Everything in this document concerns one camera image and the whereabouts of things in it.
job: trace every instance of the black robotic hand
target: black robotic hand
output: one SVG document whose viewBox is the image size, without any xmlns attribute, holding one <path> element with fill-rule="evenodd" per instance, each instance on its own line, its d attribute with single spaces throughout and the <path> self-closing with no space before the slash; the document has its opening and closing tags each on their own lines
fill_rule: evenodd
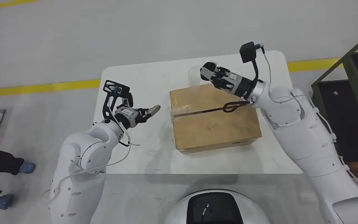
<svg viewBox="0 0 358 224">
<path fill-rule="evenodd" d="M 106 100 L 103 105 L 103 117 L 105 119 L 111 119 L 113 122 L 121 122 L 123 126 L 128 128 L 134 128 L 139 123 L 145 123 L 149 118 L 154 116 L 161 108 L 160 105 L 156 105 L 152 108 L 132 108 L 133 97 L 129 92 L 128 86 L 107 80 L 103 90 L 107 92 Z M 122 98 L 122 104 L 117 106 L 114 114 L 112 113 L 117 98 Z"/>
</svg>

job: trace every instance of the person's foot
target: person's foot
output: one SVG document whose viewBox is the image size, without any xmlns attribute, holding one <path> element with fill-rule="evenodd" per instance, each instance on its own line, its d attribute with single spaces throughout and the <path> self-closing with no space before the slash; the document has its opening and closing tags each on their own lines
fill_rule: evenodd
<svg viewBox="0 0 358 224">
<path fill-rule="evenodd" d="M 0 209 L 1 210 L 7 210 L 9 206 L 11 206 L 14 199 L 13 194 L 6 194 L 4 196 L 0 197 Z"/>
<path fill-rule="evenodd" d="M 33 162 L 24 161 L 18 172 L 30 174 L 34 172 L 35 166 L 36 165 Z"/>
</svg>

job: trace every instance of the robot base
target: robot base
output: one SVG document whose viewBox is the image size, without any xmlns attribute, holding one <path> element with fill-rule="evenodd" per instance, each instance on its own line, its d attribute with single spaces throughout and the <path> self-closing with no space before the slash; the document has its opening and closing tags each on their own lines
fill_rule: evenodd
<svg viewBox="0 0 358 224">
<path fill-rule="evenodd" d="M 263 210 L 250 198 L 230 190 L 192 193 L 170 210 L 164 224 L 270 224 Z"/>
</svg>

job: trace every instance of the green metal frame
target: green metal frame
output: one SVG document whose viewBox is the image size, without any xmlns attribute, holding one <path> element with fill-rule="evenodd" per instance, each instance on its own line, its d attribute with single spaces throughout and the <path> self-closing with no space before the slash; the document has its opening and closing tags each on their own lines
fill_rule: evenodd
<svg viewBox="0 0 358 224">
<path fill-rule="evenodd" d="M 321 75 L 312 85 L 313 90 L 313 102 L 320 110 L 322 116 L 324 116 L 327 119 L 327 113 L 324 108 L 323 100 L 321 93 L 319 92 L 318 84 L 326 78 L 331 72 L 333 72 L 340 64 L 343 64 L 343 67 L 347 73 L 348 80 L 351 84 L 353 93 L 356 97 L 356 100 L 358 101 L 358 70 L 357 67 L 354 65 L 352 55 L 358 54 L 356 51 L 358 50 L 358 44 L 355 45 L 347 54 L 345 54 L 341 59 L 339 59 L 329 70 L 324 72 L 323 75 Z"/>
</svg>

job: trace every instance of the white cable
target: white cable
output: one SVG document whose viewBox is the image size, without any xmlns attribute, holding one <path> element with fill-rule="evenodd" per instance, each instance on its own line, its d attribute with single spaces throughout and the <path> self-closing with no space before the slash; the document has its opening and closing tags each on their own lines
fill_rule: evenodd
<svg viewBox="0 0 358 224">
<path fill-rule="evenodd" d="M 278 104 L 283 104 L 284 102 L 288 102 L 288 101 L 291 101 L 291 100 L 294 100 L 296 99 L 297 97 L 300 97 L 300 96 L 305 96 L 304 94 L 303 95 L 297 95 L 295 97 L 292 97 L 292 98 L 289 98 L 288 100 L 284 100 L 284 101 L 276 101 L 274 100 L 272 97 L 271 97 L 271 82 L 272 82 L 272 76 L 271 76 L 271 66 L 270 66 L 270 63 L 269 63 L 269 60 L 267 60 L 267 57 L 264 53 L 262 53 L 263 56 L 265 57 L 266 59 L 266 62 L 267 62 L 267 65 L 268 65 L 268 72 L 269 72 L 269 75 L 270 75 L 270 81 L 268 83 L 268 96 L 269 98 L 273 101 L 273 102 L 276 102 Z"/>
<path fill-rule="evenodd" d="M 76 176 L 76 175 L 78 175 L 78 174 L 83 174 L 83 173 L 85 173 L 85 172 L 89 172 L 89 171 L 92 171 L 92 170 L 98 170 L 98 169 L 100 169 L 100 168 L 104 168 L 104 167 L 116 165 L 116 164 L 120 163 L 121 161 L 125 160 L 125 159 L 128 157 L 128 155 L 129 155 L 129 153 L 130 153 L 130 150 L 131 150 L 131 146 L 132 146 L 132 142 L 131 142 L 131 140 L 130 140 L 130 136 L 129 136 L 129 134 L 128 134 L 128 131 L 127 131 L 127 129 L 125 129 L 125 127 L 123 126 L 122 122 L 118 122 L 118 120 L 117 120 L 116 117 L 114 116 L 114 114 L 113 114 L 113 112 L 111 111 L 111 109 L 110 109 L 109 111 L 110 111 L 112 117 L 115 119 L 115 121 L 116 121 L 117 124 L 119 125 L 119 127 L 122 129 L 122 131 L 124 131 L 124 133 L 126 134 L 126 136 L 127 136 L 127 138 L 128 138 L 129 149 L 128 149 L 127 154 L 126 154 L 121 160 L 118 160 L 117 162 L 114 162 L 114 163 L 112 163 L 112 164 L 102 165 L 102 166 L 99 166 L 99 167 L 91 168 L 91 169 L 89 169 L 89 170 L 83 170 L 83 171 L 80 171 L 80 172 L 77 172 L 77 173 L 75 173 L 75 174 L 71 174 L 71 175 L 68 175 L 68 176 L 62 178 L 62 179 L 60 180 L 60 182 L 58 182 L 57 188 L 55 188 L 55 189 L 53 190 L 53 193 L 55 194 L 55 196 L 50 200 L 50 202 L 52 202 L 52 201 L 57 197 L 57 195 L 60 193 L 60 185 L 61 185 L 62 181 L 64 181 L 65 179 L 70 178 L 70 177 L 72 177 L 72 176 Z"/>
<path fill-rule="evenodd" d="M 278 104 L 282 104 L 284 102 L 288 102 L 290 100 L 293 100 L 293 99 L 296 99 L 297 97 L 300 97 L 300 96 L 306 96 L 306 98 L 308 99 L 308 101 L 310 102 L 311 106 L 313 108 L 315 108 L 315 105 L 313 104 L 311 98 L 305 94 L 301 94 L 301 95 L 297 95 L 295 97 L 292 97 L 288 100 L 284 100 L 284 101 L 276 101 L 274 100 L 272 97 L 271 97 L 271 81 L 272 81 L 272 77 L 271 77 L 271 66 L 270 66 L 270 63 L 269 63 L 269 60 L 267 60 L 267 57 L 266 55 L 264 54 L 264 52 L 262 52 L 263 56 L 265 57 L 266 59 L 266 62 L 267 62 L 267 65 L 268 65 L 268 72 L 270 74 L 270 82 L 268 83 L 268 96 L 270 97 L 270 99 L 273 101 L 273 102 L 276 102 Z M 329 122 L 319 113 L 317 112 L 317 115 L 326 123 L 327 127 L 328 127 L 328 130 L 329 130 L 329 133 L 331 134 L 331 137 L 333 138 L 333 140 L 335 141 L 335 139 L 337 138 L 336 135 L 334 134 Z"/>
</svg>

